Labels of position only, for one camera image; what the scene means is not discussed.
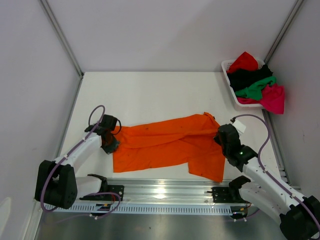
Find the orange t shirt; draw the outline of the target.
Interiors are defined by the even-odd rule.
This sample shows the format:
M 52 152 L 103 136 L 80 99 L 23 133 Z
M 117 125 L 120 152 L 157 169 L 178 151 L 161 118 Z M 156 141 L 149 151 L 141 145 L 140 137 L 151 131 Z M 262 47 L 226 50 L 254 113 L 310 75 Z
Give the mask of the orange t shirt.
M 214 137 L 220 127 L 208 112 L 136 126 L 116 127 L 115 173 L 188 165 L 188 172 L 221 183 L 225 157 Z

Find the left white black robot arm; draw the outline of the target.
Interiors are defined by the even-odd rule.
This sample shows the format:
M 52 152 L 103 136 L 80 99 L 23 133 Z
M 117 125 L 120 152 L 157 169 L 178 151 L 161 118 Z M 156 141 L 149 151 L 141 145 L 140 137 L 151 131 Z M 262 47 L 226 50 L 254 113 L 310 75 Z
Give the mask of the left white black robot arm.
M 121 194 L 114 191 L 106 177 L 89 173 L 77 177 L 76 173 L 89 157 L 103 150 L 114 153 L 119 141 L 115 135 L 122 129 L 120 120 L 103 115 L 100 122 L 89 125 L 81 140 L 67 153 L 52 161 L 44 160 L 38 167 L 34 198 L 54 208 L 69 209 L 76 200 L 117 201 Z

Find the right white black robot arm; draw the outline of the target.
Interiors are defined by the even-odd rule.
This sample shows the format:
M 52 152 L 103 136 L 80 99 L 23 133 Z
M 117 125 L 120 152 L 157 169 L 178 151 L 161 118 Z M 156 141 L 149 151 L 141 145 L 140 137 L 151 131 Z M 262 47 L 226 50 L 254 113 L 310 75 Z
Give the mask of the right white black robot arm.
M 230 165 L 243 175 L 230 182 L 228 196 L 234 202 L 254 204 L 272 218 L 288 240 L 314 240 L 320 237 L 320 202 L 306 197 L 262 164 L 259 155 L 241 144 L 232 124 L 221 125 L 214 137 Z

